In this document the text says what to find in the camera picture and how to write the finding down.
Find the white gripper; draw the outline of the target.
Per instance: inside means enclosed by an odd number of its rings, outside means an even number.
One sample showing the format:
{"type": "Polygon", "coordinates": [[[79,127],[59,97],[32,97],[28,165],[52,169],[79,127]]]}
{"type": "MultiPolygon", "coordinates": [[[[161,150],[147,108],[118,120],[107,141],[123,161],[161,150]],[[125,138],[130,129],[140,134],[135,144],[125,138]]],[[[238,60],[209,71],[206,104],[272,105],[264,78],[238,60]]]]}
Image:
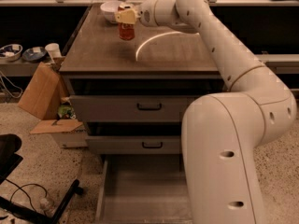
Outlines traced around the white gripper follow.
{"type": "MultiPolygon", "coordinates": [[[[155,20],[155,5],[156,0],[146,0],[140,4],[138,8],[139,21],[147,27],[156,27],[157,22],[155,20]]],[[[133,10],[134,5],[131,3],[121,2],[118,10],[115,13],[115,20],[118,23],[135,24],[137,21],[137,15],[133,10]]]]}

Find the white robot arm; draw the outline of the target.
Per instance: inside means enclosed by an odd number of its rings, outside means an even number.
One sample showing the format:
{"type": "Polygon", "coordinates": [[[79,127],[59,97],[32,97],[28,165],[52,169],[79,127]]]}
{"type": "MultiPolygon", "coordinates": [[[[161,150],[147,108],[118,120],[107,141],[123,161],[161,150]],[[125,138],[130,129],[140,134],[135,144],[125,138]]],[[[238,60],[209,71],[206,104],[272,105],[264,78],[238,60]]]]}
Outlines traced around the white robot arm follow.
{"type": "Polygon", "coordinates": [[[147,0],[117,22],[197,33],[226,92],[193,101],[181,145],[193,224],[267,224],[253,150],[287,132],[297,104],[289,88],[211,11],[207,0],[147,0]]]}

